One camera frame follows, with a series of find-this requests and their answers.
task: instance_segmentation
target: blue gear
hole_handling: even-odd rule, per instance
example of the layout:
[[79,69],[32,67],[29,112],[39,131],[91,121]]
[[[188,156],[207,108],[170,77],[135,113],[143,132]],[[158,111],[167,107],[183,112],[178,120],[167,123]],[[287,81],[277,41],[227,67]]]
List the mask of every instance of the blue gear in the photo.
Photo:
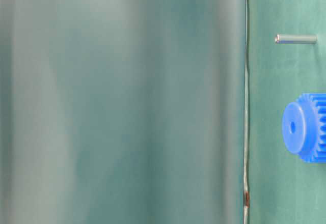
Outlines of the blue gear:
[[303,93],[288,104],[282,132],[288,150],[304,162],[326,162],[326,94]]

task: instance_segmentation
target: green fabric backdrop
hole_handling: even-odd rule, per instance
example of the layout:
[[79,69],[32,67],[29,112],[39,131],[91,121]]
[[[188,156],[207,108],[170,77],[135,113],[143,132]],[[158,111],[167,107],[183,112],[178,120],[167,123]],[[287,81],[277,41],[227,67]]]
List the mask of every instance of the green fabric backdrop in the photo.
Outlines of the green fabric backdrop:
[[[303,163],[282,138],[283,110],[326,92],[326,0],[249,0],[250,223],[325,223],[326,165]],[[276,33],[317,34],[316,45],[274,44]]]
[[0,0],[2,223],[240,223],[245,0]]

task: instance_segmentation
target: metal pin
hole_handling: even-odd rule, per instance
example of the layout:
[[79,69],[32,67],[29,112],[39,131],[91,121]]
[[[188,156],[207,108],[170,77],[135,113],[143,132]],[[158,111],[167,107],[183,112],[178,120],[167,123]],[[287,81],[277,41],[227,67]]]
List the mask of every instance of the metal pin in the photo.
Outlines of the metal pin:
[[316,35],[284,35],[277,34],[275,43],[293,43],[293,44],[315,44],[317,42]]

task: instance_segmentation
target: blurry background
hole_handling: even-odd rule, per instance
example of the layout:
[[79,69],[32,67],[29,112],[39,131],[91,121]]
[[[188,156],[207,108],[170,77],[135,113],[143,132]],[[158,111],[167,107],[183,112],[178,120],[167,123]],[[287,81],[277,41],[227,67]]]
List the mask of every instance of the blurry background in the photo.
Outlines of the blurry background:
[[245,0],[0,0],[1,214],[240,223]]

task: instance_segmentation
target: rust stain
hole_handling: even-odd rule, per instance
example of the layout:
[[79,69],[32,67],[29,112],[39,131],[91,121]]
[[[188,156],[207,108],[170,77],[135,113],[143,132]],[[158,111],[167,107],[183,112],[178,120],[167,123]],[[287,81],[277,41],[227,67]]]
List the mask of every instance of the rust stain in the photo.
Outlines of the rust stain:
[[249,203],[250,203],[249,192],[245,192],[244,193],[244,205],[249,207]]

